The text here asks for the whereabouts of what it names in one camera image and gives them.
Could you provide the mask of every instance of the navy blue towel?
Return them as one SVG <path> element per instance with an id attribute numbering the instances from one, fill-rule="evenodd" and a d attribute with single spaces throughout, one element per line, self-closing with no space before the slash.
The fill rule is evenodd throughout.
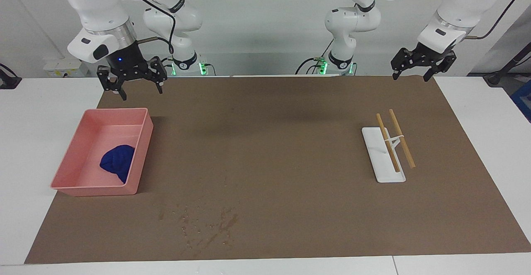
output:
<path id="1" fill-rule="evenodd" d="M 110 173 L 115 173 L 125 184 L 131 161 L 133 161 L 134 148 L 129 145 L 116 146 L 101 158 L 100 167 Z"/>

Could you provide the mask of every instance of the black stand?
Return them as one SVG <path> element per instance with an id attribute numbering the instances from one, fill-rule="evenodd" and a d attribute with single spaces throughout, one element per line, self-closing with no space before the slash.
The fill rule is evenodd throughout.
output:
<path id="1" fill-rule="evenodd" d="M 2 79 L 2 85 L 0 90 L 14 90 L 22 81 L 20 77 L 9 77 L 4 71 L 0 69 L 0 79 Z"/>
<path id="2" fill-rule="evenodd" d="M 531 43 L 527 44 L 516 56 L 508 62 L 505 67 L 503 67 L 501 70 L 499 70 L 497 73 L 491 76 L 484 76 L 483 79 L 487 82 L 487 84 L 491 87 L 495 87 L 499 84 L 499 80 L 501 80 L 501 77 L 506 76 L 507 73 L 514 68 L 524 57 L 531 52 Z"/>

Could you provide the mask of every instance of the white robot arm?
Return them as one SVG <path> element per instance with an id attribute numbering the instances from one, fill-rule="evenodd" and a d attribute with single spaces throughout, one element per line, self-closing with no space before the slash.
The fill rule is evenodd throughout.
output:
<path id="1" fill-rule="evenodd" d="M 381 21 L 381 14 L 375 7 L 375 0 L 352 0 L 353 7 L 337 8 L 327 13 L 326 29 L 334 36 L 332 48 L 326 57 L 328 70 L 345 73 L 351 66 L 356 49 L 355 32 L 375 30 Z"/>
<path id="2" fill-rule="evenodd" d="M 119 93 L 125 100 L 127 95 L 122 90 L 123 82 L 144 78 L 154 82 L 159 93 L 162 93 L 161 86 L 167 79 L 163 63 L 158 56 L 151 60 L 144 59 L 138 44 L 150 40 L 136 40 L 129 15 L 120 0 L 68 1 L 78 12 L 83 26 L 68 45 L 68 51 L 88 63 L 106 58 L 110 68 L 99 66 L 97 71 L 105 90 Z M 194 70 L 198 55 L 184 32 L 201 27 L 202 18 L 199 13 L 186 4 L 185 0 L 151 0 L 153 3 L 144 1 L 153 7 L 144 12 L 144 21 L 148 28 L 171 45 L 172 58 L 180 69 Z M 110 81 L 110 73 L 117 77 L 115 81 Z"/>
<path id="3" fill-rule="evenodd" d="M 396 80 L 400 73 L 416 66 L 430 67 L 428 81 L 435 73 L 446 72 L 457 59 L 452 48 L 478 25 L 486 10 L 497 0 L 442 0 L 436 13 L 419 35 L 413 51 L 402 48 L 391 61 Z"/>

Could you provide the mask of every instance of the pink bin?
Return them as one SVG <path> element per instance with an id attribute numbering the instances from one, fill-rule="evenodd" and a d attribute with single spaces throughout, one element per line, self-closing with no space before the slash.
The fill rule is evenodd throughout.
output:
<path id="1" fill-rule="evenodd" d="M 72 196 L 135 194 L 152 131 L 147 108 L 85 111 L 51 188 Z M 99 166 L 106 152 L 122 144 L 135 148 L 125 184 Z"/>

